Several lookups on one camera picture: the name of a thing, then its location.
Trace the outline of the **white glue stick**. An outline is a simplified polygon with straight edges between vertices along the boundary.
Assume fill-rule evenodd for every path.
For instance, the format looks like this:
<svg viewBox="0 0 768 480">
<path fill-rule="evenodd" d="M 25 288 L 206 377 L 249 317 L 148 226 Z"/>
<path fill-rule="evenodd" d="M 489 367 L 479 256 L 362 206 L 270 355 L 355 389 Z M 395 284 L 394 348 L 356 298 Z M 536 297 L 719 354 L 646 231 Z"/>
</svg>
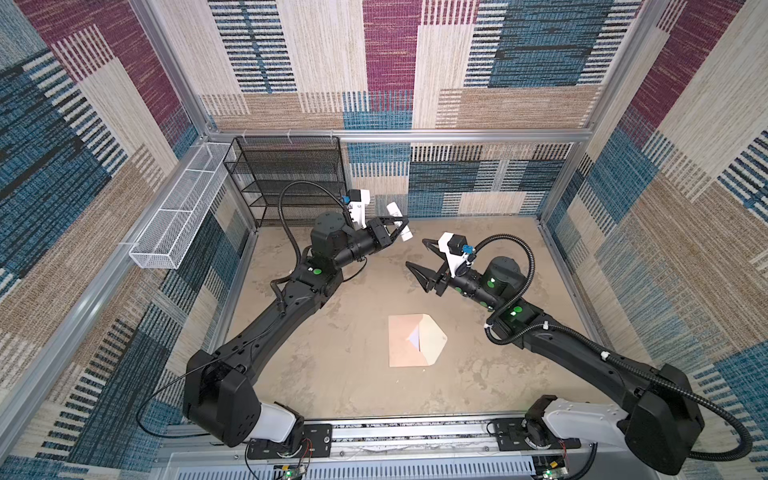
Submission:
<svg viewBox="0 0 768 480">
<path fill-rule="evenodd" d="M 394 218 L 394 225 L 403 242 L 407 242 L 413 238 L 413 234 L 408 227 L 408 218 L 403 215 L 401 209 L 396 202 L 391 202 L 386 205 L 387 212 Z"/>
</svg>

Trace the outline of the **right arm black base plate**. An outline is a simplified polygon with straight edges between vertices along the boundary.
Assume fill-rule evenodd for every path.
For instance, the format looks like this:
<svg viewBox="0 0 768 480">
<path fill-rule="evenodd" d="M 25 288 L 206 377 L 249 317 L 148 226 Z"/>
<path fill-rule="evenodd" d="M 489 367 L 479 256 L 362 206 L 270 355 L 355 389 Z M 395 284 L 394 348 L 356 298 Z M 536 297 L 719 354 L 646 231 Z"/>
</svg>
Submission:
<svg viewBox="0 0 768 480">
<path fill-rule="evenodd" d="M 485 430 L 502 452 L 571 450 L 582 447 L 579 439 L 558 438 L 542 423 L 524 417 L 492 419 L 486 423 Z"/>
</svg>

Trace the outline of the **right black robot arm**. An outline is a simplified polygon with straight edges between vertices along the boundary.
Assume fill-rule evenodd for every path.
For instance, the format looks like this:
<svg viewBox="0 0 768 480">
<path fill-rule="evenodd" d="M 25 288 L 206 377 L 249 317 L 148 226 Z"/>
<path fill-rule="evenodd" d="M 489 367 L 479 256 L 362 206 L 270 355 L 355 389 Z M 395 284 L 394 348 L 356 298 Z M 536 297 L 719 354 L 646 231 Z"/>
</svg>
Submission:
<svg viewBox="0 0 768 480">
<path fill-rule="evenodd" d="M 631 360 L 556 321 L 524 299 L 534 272 L 521 271 L 509 257 L 497 256 L 478 272 L 473 265 L 480 249 L 465 237 L 445 233 L 423 243 L 442 260 L 436 270 L 406 264 L 425 292 L 454 290 L 474 301 L 490 314 L 484 332 L 493 344 L 541 355 L 609 398 L 607 404 L 592 405 L 541 396 L 520 426 L 530 447 L 548 449 L 571 439 L 614 445 L 666 475 L 679 473 L 694 458 L 705 422 L 682 371 Z"/>
</svg>

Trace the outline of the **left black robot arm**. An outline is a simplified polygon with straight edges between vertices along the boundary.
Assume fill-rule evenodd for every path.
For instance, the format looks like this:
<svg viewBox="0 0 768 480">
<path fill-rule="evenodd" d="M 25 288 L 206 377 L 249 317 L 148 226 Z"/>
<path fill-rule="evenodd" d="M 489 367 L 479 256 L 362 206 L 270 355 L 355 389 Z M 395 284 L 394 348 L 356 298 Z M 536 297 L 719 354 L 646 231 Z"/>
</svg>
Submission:
<svg viewBox="0 0 768 480">
<path fill-rule="evenodd" d="M 228 447 L 250 437 L 262 415 L 253 386 L 266 364 L 342 285 L 344 267 L 393 245 L 407 225 L 406 217 L 385 216 L 354 229 L 340 212 L 317 217 L 310 244 L 279 281 L 276 299 L 228 343 L 188 360 L 183 415 Z"/>
</svg>

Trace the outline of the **pale pink envelope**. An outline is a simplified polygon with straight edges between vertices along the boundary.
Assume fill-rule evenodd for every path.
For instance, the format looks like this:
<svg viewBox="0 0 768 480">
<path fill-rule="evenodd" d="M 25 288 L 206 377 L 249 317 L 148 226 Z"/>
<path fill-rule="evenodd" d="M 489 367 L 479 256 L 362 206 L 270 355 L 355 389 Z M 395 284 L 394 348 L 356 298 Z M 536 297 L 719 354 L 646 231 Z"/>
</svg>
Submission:
<svg viewBox="0 0 768 480">
<path fill-rule="evenodd" d="M 388 318 L 389 366 L 434 365 L 447 344 L 447 335 L 427 314 L 393 315 Z"/>
</svg>

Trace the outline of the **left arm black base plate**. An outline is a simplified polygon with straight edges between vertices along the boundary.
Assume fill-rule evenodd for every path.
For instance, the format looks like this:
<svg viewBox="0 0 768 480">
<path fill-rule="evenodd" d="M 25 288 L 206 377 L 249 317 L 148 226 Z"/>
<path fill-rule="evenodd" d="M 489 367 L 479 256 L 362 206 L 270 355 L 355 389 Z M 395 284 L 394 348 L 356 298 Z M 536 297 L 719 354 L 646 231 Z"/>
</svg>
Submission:
<svg viewBox="0 0 768 480">
<path fill-rule="evenodd" d="M 333 426 L 330 423 L 303 424 L 295 427 L 282 443 L 252 440 L 246 448 L 247 460 L 298 460 L 328 458 L 331 454 Z"/>
</svg>

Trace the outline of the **pink red letter card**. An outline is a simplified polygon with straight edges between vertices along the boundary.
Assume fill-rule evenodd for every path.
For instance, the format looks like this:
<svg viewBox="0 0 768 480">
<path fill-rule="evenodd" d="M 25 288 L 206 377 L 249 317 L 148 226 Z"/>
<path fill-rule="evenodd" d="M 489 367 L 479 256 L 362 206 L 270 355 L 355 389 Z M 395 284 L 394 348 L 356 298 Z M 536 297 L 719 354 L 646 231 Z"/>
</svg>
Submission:
<svg viewBox="0 0 768 480">
<path fill-rule="evenodd" d="M 408 342 L 414 347 L 414 349 L 418 352 L 421 351 L 420 347 L 420 327 L 415 327 L 412 332 L 407 337 Z"/>
</svg>

